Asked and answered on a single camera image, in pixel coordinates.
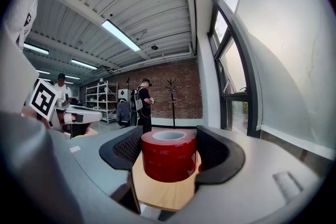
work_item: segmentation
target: ceiling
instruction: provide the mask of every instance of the ceiling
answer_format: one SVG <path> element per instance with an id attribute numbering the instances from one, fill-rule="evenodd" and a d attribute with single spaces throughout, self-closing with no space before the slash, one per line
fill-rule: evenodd
<path id="1" fill-rule="evenodd" d="M 32 65 L 56 79 L 60 72 L 80 77 L 79 84 L 160 63 L 165 57 L 192 57 L 194 0 L 38 0 L 37 17 L 26 42 L 49 50 L 24 54 Z M 109 19 L 141 48 L 134 52 L 102 28 Z M 91 70 L 71 63 L 76 59 Z"/>

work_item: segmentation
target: white tape core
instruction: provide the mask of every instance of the white tape core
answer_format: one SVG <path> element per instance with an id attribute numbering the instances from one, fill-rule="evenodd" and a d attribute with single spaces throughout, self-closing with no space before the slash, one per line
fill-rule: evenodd
<path id="1" fill-rule="evenodd" d="M 156 140 L 179 140 L 185 137 L 187 134 L 181 131 L 164 131 L 164 132 L 157 132 L 153 134 L 153 138 Z"/>

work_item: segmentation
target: red brick wall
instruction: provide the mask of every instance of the red brick wall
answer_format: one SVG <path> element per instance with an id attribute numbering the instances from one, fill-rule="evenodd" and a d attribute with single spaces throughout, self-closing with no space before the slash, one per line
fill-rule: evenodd
<path id="1" fill-rule="evenodd" d="M 173 117 L 170 105 L 170 91 L 167 80 L 175 80 L 175 118 L 176 119 L 201 119 L 202 96 L 199 81 L 198 65 L 195 59 L 169 62 L 161 65 L 150 66 L 142 69 L 116 74 L 104 80 L 117 82 L 119 89 L 126 89 L 127 79 L 130 78 L 130 89 L 139 86 L 142 79 L 147 78 L 153 84 L 149 87 L 149 94 L 156 100 L 152 106 L 153 118 L 171 119 Z M 80 100 L 85 100 L 86 87 L 97 85 L 97 81 L 80 88 Z"/>

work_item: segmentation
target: sign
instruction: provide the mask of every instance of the sign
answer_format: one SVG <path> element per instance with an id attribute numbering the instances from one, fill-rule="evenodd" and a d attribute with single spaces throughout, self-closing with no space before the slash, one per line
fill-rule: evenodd
<path id="1" fill-rule="evenodd" d="M 33 92 L 29 105 L 42 117 L 50 121 L 57 98 L 61 92 L 50 83 L 40 79 Z"/>

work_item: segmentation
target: black t-shirt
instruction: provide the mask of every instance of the black t-shirt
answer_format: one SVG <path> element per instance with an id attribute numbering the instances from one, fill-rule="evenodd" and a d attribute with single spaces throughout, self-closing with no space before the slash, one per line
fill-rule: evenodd
<path id="1" fill-rule="evenodd" d="M 138 90 L 138 93 L 142 100 L 142 109 L 141 109 L 140 117 L 143 117 L 143 116 L 149 117 L 151 115 L 151 106 L 144 102 L 146 98 L 148 99 L 150 98 L 148 90 L 146 88 L 141 88 L 140 91 Z"/>

